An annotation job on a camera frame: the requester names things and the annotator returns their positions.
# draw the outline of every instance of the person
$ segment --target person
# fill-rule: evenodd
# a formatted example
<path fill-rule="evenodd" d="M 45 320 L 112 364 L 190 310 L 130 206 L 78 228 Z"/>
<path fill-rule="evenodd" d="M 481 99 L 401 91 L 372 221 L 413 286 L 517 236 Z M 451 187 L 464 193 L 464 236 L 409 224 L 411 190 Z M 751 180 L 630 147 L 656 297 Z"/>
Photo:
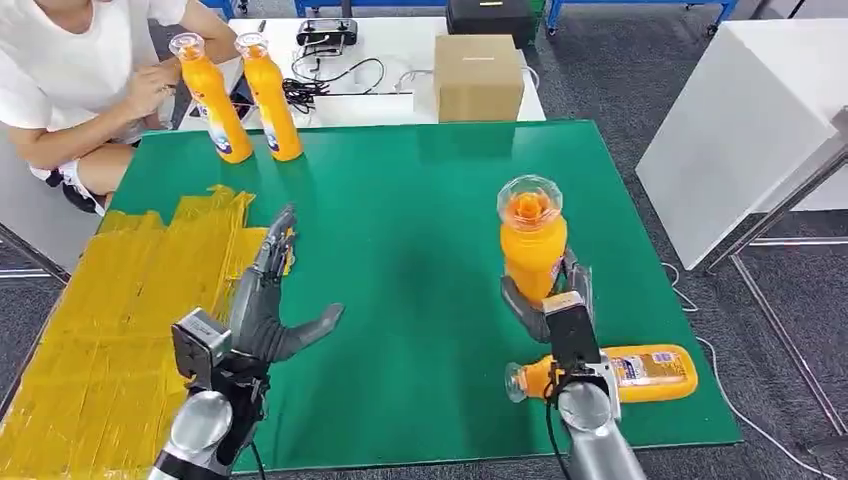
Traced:
<path fill-rule="evenodd" d="M 145 129 L 170 120 L 180 62 L 160 62 L 149 19 L 206 41 L 235 33 L 198 0 L 0 0 L 0 123 L 17 155 L 79 208 L 104 213 Z"/>

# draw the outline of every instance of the white t-shirt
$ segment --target white t-shirt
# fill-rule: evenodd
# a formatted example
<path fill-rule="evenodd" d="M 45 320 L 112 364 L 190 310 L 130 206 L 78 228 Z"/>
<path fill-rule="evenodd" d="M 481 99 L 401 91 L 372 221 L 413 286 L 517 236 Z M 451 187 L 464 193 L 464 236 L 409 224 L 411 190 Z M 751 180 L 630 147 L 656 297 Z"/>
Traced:
<path fill-rule="evenodd" d="M 148 19 L 179 23 L 186 0 L 93 5 L 88 31 L 74 34 L 34 0 L 0 0 L 0 122 L 56 131 L 115 105 L 136 68 L 159 63 Z"/>

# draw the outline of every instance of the person's leg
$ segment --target person's leg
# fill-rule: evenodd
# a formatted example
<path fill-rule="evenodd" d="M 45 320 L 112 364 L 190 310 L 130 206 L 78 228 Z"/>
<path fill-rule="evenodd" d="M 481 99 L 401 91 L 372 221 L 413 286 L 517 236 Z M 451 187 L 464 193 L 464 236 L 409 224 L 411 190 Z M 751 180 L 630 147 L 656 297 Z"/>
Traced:
<path fill-rule="evenodd" d="M 129 145 L 106 143 L 80 157 L 77 175 L 89 192 L 110 196 L 121 183 L 134 152 Z"/>

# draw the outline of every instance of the white desk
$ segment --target white desk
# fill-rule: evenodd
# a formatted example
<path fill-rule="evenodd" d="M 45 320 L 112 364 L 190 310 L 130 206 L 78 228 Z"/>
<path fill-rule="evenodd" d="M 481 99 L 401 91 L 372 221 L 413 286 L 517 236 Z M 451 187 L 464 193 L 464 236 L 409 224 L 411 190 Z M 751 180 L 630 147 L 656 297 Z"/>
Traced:
<path fill-rule="evenodd" d="M 848 19 L 725 22 L 636 173 L 688 270 L 844 143 Z M 848 208 L 848 169 L 796 210 Z"/>
<path fill-rule="evenodd" d="M 340 57 L 324 57 L 317 72 L 314 59 L 298 62 L 296 68 L 302 74 L 317 78 L 330 78 L 347 70 L 356 62 L 368 58 L 379 58 L 385 65 L 385 76 L 375 93 L 395 93 L 395 84 L 409 70 L 432 70 L 437 35 L 448 33 L 444 17 L 397 17 L 357 18 L 359 37 L 356 45 L 346 47 Z M 292 72 L 292 62 L 301 54 L 296 34 L 302 18 L 265 20 L 264 35 L 268 39 L 271 58 L 280 67 L 286 78 L 299 79 Z M 230 27 L 236 33 L 256 31 L 262 19 L 235 19 Z M 522 63 L 524 56 L 520 50 Z M 219 65 L 228 88 L 232 89 L 242 74 L 240 59 Z M 316 110 L 309 115 L 293 110 L 295 125 L 302 127 L 330 127 L 354 125 L 402 125 L 438 123 L 432 76 L 416 75 L 414 81 L 407 78 L 400 95 L 355 95 L 371 87 L 379 78 L 380 67 L 376 63 L 365 64 L 351 74 L 331 82 L 330 93 L 351 94 L 317 97 Z M 190 106 L 180 123 L 180 130 L 205 130 L 206 122 L 189 116 Z M 533 86 L 530 73 L 524 72 L 524 97 L 518 113 L 519 121 L 543 121 L 545 113 Z M 260 128 L 255 112 L 244 119 L 248 128 Z"/>

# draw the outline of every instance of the chair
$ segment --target chair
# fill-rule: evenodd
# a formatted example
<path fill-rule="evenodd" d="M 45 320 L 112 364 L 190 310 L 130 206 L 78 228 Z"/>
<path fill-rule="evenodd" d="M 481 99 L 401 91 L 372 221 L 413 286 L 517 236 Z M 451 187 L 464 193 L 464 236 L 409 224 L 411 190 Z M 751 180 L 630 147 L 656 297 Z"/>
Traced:
<path fill-rule="evenodd" d="M 0 239 L 67 283 L 100 217 L 78 210 L 61 189 L 35 178 L 15 154 L 6 132 L 7 127 L 0 125 Z M 38 274 L 30 270 L 17 276 Z"/>

